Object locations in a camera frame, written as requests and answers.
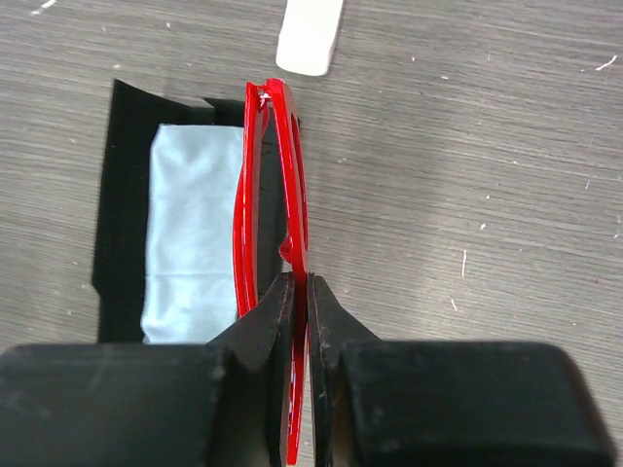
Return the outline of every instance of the microfiber cloth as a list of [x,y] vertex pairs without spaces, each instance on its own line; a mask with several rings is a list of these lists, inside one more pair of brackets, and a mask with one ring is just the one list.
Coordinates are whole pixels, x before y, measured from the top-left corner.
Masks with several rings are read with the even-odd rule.
[[160,125],[151,147],[148,343],[206,343],[237,317],[232,224],[242,128]]

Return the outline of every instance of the wooden table surface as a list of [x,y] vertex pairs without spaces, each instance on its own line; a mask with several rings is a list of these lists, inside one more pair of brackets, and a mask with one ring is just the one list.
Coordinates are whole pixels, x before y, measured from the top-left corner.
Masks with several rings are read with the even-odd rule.
[[280,77],[342,303],[383,338],[560,345],[623,442],[620,0],[347,0],[323,78],[275,66],[282,0],[40,4],[0,11],[0,348],[93,340],[114,77],[186,102]]

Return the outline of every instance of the white eraser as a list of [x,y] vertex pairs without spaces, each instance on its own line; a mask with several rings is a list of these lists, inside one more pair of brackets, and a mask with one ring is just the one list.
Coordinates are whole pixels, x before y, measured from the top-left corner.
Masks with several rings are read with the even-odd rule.
[[292,73],[329,71],[343,0],[288,0],[276,47],[276,64]]

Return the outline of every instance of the red glasses frame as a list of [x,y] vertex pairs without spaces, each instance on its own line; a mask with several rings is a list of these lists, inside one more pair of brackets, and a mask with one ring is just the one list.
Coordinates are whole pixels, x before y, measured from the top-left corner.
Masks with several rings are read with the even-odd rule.
[[288,228],[288,234],[279,248],[279,253],[292,265],[295,281],[293,372],[289,394],[287,445],[287,462],[293,465],[296,464],[299,450],[306,370],[309,232],[303,154],[294,96],[290,88],[278,79],[269,79],[261,86],[246,84],[242,170],[234,210],[234,278],[238,316],[243,317],[258,303],[257,219],[260,157],[262,138],[270,117],[269,101],[273,104],[275,116]]

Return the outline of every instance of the red plastic frame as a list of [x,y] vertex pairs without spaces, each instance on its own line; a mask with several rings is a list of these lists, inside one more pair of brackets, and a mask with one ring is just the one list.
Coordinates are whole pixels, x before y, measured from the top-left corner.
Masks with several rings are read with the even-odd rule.
[[303,154],[294,97],[290,88],[277,79],[267,80],[263,86],[246,84],[242,171],[234,210],[234,278],[238,316],[243,317],[258,302],[256,259],[260,157],[262,138],[270,117],[269,101],[273,103],[275,116],[288,227],[279,253],[292,265],[295,280],[296,313],[287,445],[287,461],[293,465],[299,451],[305,384],[309,232]]

